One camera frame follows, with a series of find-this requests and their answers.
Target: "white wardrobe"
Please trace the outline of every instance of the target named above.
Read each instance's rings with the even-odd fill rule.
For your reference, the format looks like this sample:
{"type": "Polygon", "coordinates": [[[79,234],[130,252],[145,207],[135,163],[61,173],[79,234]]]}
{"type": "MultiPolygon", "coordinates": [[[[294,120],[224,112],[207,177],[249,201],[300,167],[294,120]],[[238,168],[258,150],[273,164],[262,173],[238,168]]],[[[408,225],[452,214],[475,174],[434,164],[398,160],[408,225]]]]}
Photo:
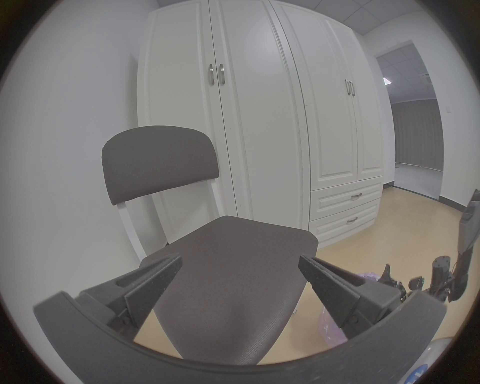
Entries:
{"type": "MultiPolygon", "coordinates": [[[[350,28],[268,0],[193,0],[151,12],[139,126],[207,134],[222,211],[308,229],[319,248],[374,223],[382,136],[372,74],[350,28]]],[[[208,182],[153,196],[169,242],[218,215],[208,182]]]]}

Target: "purple plastic bag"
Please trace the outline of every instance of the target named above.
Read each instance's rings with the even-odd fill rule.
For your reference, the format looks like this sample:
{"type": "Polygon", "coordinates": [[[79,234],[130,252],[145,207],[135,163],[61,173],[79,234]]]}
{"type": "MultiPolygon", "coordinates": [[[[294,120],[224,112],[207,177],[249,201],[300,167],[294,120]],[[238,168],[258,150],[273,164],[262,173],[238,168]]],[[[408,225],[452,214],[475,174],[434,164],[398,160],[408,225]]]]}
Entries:
{"type": "MultiPolygon", "coordinates": [[[[359,276],[369,280],[377,281],[380,276],[372,272],[360,273],[359,276]]],[[[347,341],[343,331],[337,327],[327,309],[324,307],[318,318],[318,332],[322,335],[330,348],[343,344],[347,341]]]]}

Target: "yellow floor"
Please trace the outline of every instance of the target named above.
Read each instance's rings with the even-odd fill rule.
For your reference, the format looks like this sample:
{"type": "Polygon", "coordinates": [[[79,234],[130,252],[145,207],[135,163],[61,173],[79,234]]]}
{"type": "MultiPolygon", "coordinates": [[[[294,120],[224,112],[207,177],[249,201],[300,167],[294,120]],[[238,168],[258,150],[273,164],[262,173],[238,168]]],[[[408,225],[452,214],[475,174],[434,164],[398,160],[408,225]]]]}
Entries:
{"type": "MultiPolygon", "coordinates": [[[[458,221],[461,213],[437,201],[397,188],[384,190],[375,224],[317,252],[317,257],[351,272],[383,272],[404,283],[422,275],[430,284],[432,261],[449,255],[456,261],[458,221]]],[[[465,320],[480,289],[480,240],[474,248],[468,287],[462,298],[447,304],[447,314],[435,338],[454,336],[465,320]]],[[[317,330],[322,304],[307,284],[297,313],[260,364],[299,359],[328,349],[317,330]]],[[[158,352],[180,357],[150,313],[135,342],[158,352]]]]}

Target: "gray curtain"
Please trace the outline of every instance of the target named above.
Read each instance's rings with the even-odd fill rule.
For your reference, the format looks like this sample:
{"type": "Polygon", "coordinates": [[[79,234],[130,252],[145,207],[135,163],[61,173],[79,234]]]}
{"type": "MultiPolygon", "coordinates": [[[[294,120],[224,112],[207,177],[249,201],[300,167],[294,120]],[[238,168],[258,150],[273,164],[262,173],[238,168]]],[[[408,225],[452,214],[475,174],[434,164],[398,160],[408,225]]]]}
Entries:
{"type": "Polygon", "coordinates": [[[395,161],[443,171],[444,135],[437,100],[392,104],[395,161]]]}

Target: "chair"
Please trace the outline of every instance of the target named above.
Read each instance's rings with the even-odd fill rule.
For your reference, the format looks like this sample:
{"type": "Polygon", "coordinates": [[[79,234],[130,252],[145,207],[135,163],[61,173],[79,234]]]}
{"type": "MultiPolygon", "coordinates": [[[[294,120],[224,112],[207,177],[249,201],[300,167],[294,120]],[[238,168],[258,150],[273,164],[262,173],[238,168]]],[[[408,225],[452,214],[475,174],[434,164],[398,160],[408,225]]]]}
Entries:
{"type": "Polygon", "coordinates": [[[210,139],[180,127],[148,126],[110,139],[102,151],[105,184],[141,266],[179,253],[183,267],[154,306],[168,338],[187,360],[257,364],[287,324],[306,280],[301,254],[314,257],[308,231],[222,216],[210,139]],[[125,202],[212,180],[219,218],[145,257],[125,202]]]}

